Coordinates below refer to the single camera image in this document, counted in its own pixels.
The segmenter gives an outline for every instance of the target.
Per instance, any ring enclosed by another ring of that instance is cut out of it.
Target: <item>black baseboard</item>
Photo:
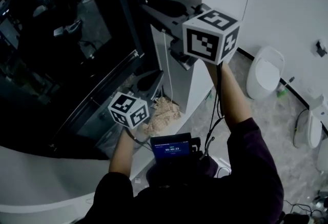
[[[244,51],[243,49],[241,49],[240,47],[238,47],[237,49],[238,53],[241,53],[242,55],[246,56],[248,59],[250,60],[254,60],[254,56],[252,56],[251,54],[247,53],[246,51]],[[287,84],[287,82],[284,79],[280,79],[280,82],[285,86]],[[300,102],[307,108],[309,109],[309,105],[308,103],[303,99],[303,97],[301,97],[290,85],[287,85],[286,88],[294,95],[296,96],[296,98],[298,100],[300,100]],[[322,124],[322,129],[324,130],[324,132],[326,133],[326,135],[328,135],[328,130],[327,128],[324,126],[324,124]]]

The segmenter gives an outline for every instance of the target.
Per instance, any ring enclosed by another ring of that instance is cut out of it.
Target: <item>cube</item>
[[[211,9],[184,22],[184,53],[218,65],[237,50],[240,23],[219,9]]]
[[[147,102],[118,92],[108,109],[113,119],[128,128],[135,128],[149,117]]]

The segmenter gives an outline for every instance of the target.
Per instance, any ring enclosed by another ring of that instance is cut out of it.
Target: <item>marble floor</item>
[[[251,63],[251,60],[238,52],[229,63],[246,96],[246,79]],[[210,126],[214,97],[213,89],[212,94],[199,105],[179,131],[179,133],[191,132],[193,137],[199,136],[202,147]],[[308,146],[303,146],[297,149],[292,144],[296,117],[305,106],[290,92],[281,98],[272,94],[263,100],[252,100],[248,97],[247,100],[253,118],[259,125],[263,139],[276,163],[284,187],[285,200],[309,205],[319,189],[328,189],[328,174],[319,172],[315,167],[318,148],[310,149]],[[230,132],[225,122],[221,122],[212,135],[215,136],[215,140],[210,145],[209,154],[229,161],[227,140]],[[132,180],[134,195],[147,187],[146,172],[149,167],[150,165]],[[289,213],[290,210],[291,206],[285,202],[284,211]]]

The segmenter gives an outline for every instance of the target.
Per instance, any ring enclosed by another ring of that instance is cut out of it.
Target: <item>toilet lid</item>
[[[259,84],[270,91],[276,89],[280,80],[279,69],[263,58],[256,64],[255,75]]]
[[[321,140],[322,124],[320,119],[315,117],[311,111],[309,112],[308,123],[307,136],[309,137],[309,145],[311,148],[316,148]]]

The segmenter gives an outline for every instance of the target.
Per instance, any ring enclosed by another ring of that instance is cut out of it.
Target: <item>digital display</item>
[[[153,146],[153,152],[157,159],[187,156],[189,155],[189,142],[157,144]]]

